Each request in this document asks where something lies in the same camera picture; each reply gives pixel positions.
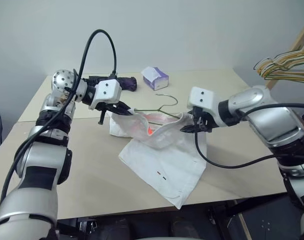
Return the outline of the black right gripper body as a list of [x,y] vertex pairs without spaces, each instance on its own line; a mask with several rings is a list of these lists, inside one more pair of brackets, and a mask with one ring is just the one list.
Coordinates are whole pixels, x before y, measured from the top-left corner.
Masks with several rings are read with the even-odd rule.
[[211,133],[213,129],[213,117],[203,111],[202,108],[194,106],[192,108],[193,115],[193,133],[206,132]]

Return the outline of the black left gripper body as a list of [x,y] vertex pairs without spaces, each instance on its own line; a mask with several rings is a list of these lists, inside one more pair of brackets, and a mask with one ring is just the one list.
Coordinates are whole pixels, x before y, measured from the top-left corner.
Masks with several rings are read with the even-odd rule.
[[99,125],[103,125],[104,124],[104,119],[105,119],[106,112],[109,111],[109,110],[112,110],[112,109],[117,109],[116,108],[116,103],[99,102],[96,105],[95,110],[98,110],[98,111],[101,112],[100,119],[98,121]]

